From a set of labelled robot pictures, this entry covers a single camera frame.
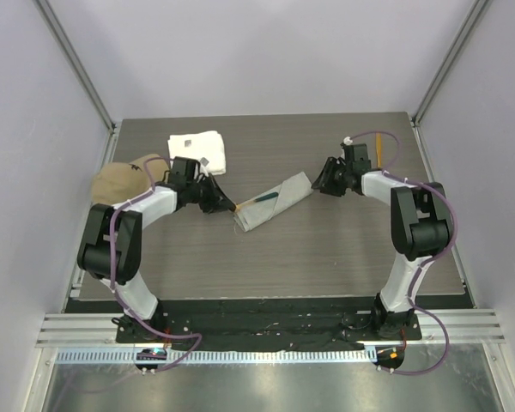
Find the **green handled wooden spoon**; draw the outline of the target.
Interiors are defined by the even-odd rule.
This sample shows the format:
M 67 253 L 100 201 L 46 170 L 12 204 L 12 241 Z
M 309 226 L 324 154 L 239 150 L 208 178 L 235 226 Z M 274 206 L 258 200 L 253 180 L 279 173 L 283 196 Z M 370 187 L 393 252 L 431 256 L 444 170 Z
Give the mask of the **green handled wooden spoon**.
M 244 207 L 246 206 L 250 206 L 250 205 L 253 205 L 255 203 L 261 203 L 261 202 L 264 202 L 264 201 L 268 201 L 268 200 L 271 200 L 271 199 L 275 199 L 279 196 L 279 193 L 277 191 L 273 191 L 273 192 L 270 192 L 270 193 L 266 193 L 260 197 L 255 197 L 251 200 L 248 200 L 246 202 L 243 202 L 243 203 L 239 203 L 235 210 L 236 211 L 239 211 L 241 209 L 243 209 Z

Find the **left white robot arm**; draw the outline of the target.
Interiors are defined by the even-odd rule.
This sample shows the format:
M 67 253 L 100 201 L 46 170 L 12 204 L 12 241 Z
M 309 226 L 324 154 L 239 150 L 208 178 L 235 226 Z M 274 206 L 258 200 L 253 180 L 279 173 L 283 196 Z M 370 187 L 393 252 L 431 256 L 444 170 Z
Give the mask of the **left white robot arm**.
M 201 161 L 157 154 L 105 165 L 95 177 L 94 205 L 77 254 L 77 265 L 109 288 L 123 309 L 113 321 L 146 342 L 201 340 L 198 333 L 172 335 L 160 300 L 140 271 L 142 232 L 189 204 L 205 214 L 236 209 Z

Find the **grey cloth napkin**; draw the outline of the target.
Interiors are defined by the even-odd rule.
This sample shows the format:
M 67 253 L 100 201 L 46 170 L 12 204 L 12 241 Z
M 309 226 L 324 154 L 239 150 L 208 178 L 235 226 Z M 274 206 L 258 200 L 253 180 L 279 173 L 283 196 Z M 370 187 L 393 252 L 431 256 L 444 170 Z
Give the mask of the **grey cloth napkin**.
M 256 197 L 273 191 L 279 193 L 277 198 L 246 206 L 234 213 L 233 219 L 240 229 L 249 232 L 293 207 L 312 194 L 312 184 L 306 174 L 300 172 Z

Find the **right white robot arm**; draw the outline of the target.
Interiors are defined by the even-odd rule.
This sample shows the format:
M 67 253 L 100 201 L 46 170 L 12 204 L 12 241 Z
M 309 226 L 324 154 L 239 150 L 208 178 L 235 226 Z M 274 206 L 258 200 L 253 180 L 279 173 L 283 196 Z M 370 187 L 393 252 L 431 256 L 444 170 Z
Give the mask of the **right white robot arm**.
M 347 137 L 341 148 L 342 156 L 326 160 L 312 188 L 334 197 L 352 191 L 390 207 L 396 257 L 370 318 L 373 334 L 388 339 L 410 325 L 425 274 L 453 245 L 455 221 L 441 184 L 414 182 L 373 168 L 365 143 L 356 144 Z

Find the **yellow wooden knife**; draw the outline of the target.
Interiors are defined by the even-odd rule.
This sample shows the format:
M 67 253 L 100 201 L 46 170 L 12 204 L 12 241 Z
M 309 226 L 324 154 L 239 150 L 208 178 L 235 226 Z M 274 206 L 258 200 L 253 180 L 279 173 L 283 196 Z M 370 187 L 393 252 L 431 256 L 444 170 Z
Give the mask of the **yellow wooden knife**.
M 380 133 L 375 134 L 375 151 L 376 151 L 376 160 L 378 167 L 383 166 L 382 162 L 382 135 Z

